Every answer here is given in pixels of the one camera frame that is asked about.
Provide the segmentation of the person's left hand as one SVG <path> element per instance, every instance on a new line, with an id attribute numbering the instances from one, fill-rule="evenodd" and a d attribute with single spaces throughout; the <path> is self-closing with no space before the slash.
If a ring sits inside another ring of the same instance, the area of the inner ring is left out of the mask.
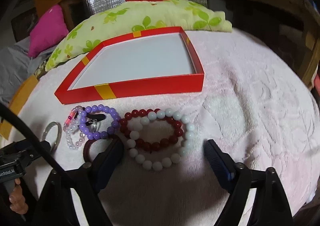
<path id="1" fill-rule="evenodd" d="M 17 214 L 23 215 L 28 211 L 28 205 L 25 202 L 25 197 L 22 194 L 19 178 L 15 179 L 15 186 L 12 193 L 9 195 L 10 208 Z"/>

